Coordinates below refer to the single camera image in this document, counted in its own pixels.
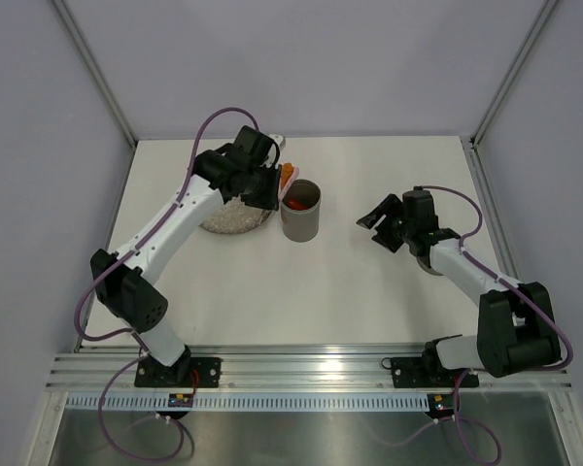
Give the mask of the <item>orange carrot piece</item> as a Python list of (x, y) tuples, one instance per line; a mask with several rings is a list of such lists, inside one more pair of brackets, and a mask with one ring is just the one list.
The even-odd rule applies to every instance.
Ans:
[(280, 179), (280, 189), (283, 190), (288, 182), (290, 181), (290, 179), (292, 178), (292, 175), (294, 174), (295, 171), (295, 166), (292, 165), (290, 162), (286, 162), (282, 165), (282, 172), (281, 172), (281, 179)]

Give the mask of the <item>red sausage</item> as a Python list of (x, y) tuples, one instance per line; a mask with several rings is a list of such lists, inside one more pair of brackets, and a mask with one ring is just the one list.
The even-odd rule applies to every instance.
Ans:
[(289, 199), (285, 202), (285, 205), (292, 210), (295, 211), (306, 211), (309, 209), (309, 207), (303, 203), (301, 203), (298, 200), (295, 199)]

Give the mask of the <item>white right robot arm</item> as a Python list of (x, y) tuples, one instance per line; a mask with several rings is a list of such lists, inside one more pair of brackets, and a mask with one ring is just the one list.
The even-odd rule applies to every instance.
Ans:
[(390, 252), (407, 246), (418, 264), (454, 284), (476, 306), (472, 336), (449, 336), (425, 344), (424, 378), (444, 384), (460, 370), (495, 378), (528, 370), (556, 369), (569, 354), (554, 320), (548, 290), (522, 283), (484, 264), (465, 246), (466, 237), (443, 227), (429, 186), (388, 195), (357, 224)]

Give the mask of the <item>pink handled metal tongs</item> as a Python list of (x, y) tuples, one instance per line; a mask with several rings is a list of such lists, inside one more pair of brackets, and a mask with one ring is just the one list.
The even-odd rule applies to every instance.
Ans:
[(299, 175), (299, 169), (295, 166), (295, 171), (294, 174), (292, 175), (290, 181), (288, 182), (287, 186), (281, 190), (280, 186), (279, 186), (279, 196), (278, 199), (280, 201), (283, 200), (283, 198), (285, 197), (285, 195), (288, 193), (288, 191), (290, 190), (290, 188), (292, 187), (292, 184), (296, 181), (296, 179), (298, 178)]

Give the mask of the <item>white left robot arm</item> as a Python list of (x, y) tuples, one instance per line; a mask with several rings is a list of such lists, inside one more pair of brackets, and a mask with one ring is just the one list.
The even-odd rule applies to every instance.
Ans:
[(194, 379), (189, 347), (166, 313), (168, 300), (155, 284), (175, 253), (207, 218), (233, 199), (265, 211), (279, 205), (285, 139), (244, 126), (235, 140), (191, 161), (189, 177), (131, 240), (90, 259), (95, 297), (122, 320), (146, 353), (139, 365), (166, 386)]

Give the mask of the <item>grey cylindrical lunch box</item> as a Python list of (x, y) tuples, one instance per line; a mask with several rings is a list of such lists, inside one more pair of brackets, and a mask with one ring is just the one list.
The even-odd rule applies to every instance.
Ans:
[[(306, 211), (289, 209), (285, 202), (295, 199), (309, 207)], [(285, 195), (280, 206), (280, 216), (284, 235), (296, 243), (306, 243), (315, 238), (320, 226), (322, 192), (313, 182), (296, 180)]]

